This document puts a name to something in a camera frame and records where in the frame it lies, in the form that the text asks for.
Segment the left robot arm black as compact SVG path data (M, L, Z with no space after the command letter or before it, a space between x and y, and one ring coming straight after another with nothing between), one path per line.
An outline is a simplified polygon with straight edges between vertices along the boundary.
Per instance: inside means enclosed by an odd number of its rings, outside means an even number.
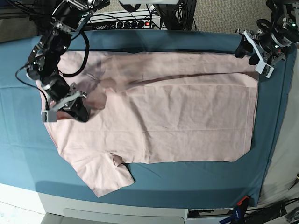
M299 43L299 2L297 0L268 0L271 19L256 21L258 30L247 31L254 44L262 50L265 62L274 66L285 60L292 44Z

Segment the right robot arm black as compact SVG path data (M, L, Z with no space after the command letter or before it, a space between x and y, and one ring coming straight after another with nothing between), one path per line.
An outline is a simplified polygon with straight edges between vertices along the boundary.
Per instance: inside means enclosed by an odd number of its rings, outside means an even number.
M66 78L85 74L89 56L90 43L84 32L84 26L92 15L107 7L108 0L63 0L51 14L50 27L35 45L23 66L28 79L36 81L35 89L44 97L41 111L44 123L56 122L59 112L71 119L85 123L89 120L91 109L84 103L92 84L83 82L68 84ZM80 68L71 74L62 73L58 68L61 55L64 54L72 40L73 33L82 35L85 41L85 53Z

